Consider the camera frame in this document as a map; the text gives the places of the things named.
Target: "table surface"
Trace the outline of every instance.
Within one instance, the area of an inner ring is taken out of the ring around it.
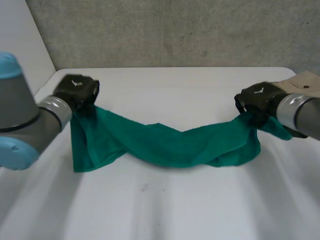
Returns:
[[[281,67],[64,69],[36,100],[67,73],[100,80],[98,106],[180,131],[230,121],[241,89],[294,75]],[[318,239],[320,143],[258,136],[261,154],[240,167],[161,168],[125,154],[74,173],[68,125],[32,168],[0,170],[0,239]]]

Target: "green towel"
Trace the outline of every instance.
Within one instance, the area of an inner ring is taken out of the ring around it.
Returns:
[[[245,112],[229,122],[178,131],[160,123],[144,125],[96,106],[95,114],[72,117],[73,169],[89,172],[125,153],[163,167],[242,165],[260,153],[250,118]],[[283,140],[292,138],[272,117],[260,130]]]

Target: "white logo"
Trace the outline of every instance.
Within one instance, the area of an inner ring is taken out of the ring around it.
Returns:
[[[71,82],[73,83],[73,85],[74,85],[75,87],[82,85],[82,82],[74,82],[73,80],[71,80]]]
[[[264,89],[265,89],[265,88],[263,87],[263,88],[261,88],[260,91],[255,91],[254,94],[262,94],[262,93],[264,92]]]

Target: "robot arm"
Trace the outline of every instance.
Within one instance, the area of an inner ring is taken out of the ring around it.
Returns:
[[[292,93],[279,100],[275,117],[281,124],[320,140],[320,98]]]
[[[98,81],[66,75],[53,95],[36,105],[16,58],[0,53],[0,166],[29,168],[74,112],[93,110],[98,93]]]
[[[275,117],[293,137],[320,140],[320,98],[303,93],[287,93],[271,82],[243,89],[235,97],[240,112],[252,113],[251,124],[261,127]]]

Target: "towel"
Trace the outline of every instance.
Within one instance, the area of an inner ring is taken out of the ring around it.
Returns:
[[[243,165],[261,151],[258,129],[249,124],[251,117],[244,112],[229,122],[178,131],[160,123],[141,124],[95,106],[93,114],[72,116],[73,170],[93,171],[126,153],[171,168]],[[274,117],[259,130],[283,140],[292,138]]]

